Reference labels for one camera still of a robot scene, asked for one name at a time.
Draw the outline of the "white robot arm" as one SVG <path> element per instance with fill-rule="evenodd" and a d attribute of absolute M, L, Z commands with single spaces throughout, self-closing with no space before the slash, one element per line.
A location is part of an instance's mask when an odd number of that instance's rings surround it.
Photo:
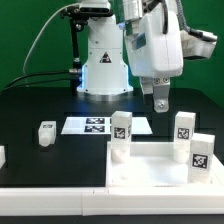
<path fill-rule="evenodd" d="M 140 79 L 154 110 L 169 110 L 170 79 L 183 71 L 185 59 L 209 58 L 217 36 L 189 27 L 181 0 L 118 0 L 114 15 L 109 0 L 80 0 L 87 17 L 88 59 L 84 65 L 87 94 L 108 98 L 131 91 L 127 73 Z"/>

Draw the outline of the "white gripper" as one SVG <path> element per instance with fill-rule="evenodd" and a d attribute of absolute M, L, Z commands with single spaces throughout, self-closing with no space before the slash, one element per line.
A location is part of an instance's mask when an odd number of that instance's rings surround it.
<path fill-rule="evenodd" d="M 180 30 L 177 15 L 161 9 L 145 14 L 138 23 L 136 35 L 125 35 L 129 65 L 140 78 L 144 103 L 152 104 L 157 113 L 169 110 L 170 77 L 180 76 L 184 59 L 210 58 L 217 36 L 197 30 L 188 34 Z"/>

